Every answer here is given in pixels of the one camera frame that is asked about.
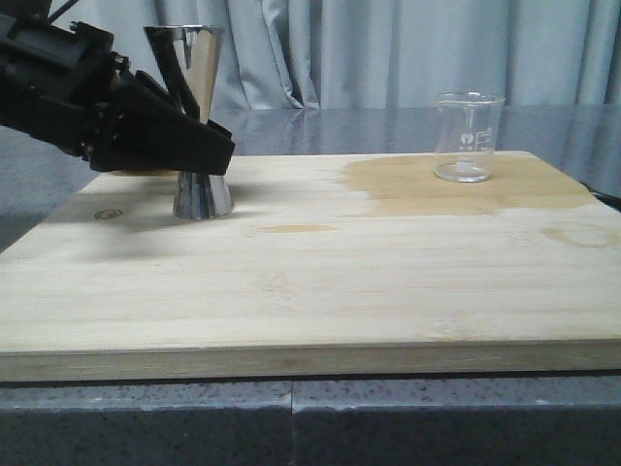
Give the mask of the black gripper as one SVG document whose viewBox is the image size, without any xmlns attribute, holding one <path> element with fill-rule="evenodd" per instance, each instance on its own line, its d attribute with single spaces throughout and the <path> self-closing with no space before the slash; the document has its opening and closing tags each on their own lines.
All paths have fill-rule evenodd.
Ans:
<svg viewBox="0 0 621 466">
<path fill-rule="evenodd" d="M 234 143 L 169 105 L 126 72 L 113 34 L 1 16 L 1 123 L 87 162 L 92 170 L 166 169 L 222 176 Z"/>
</svg>

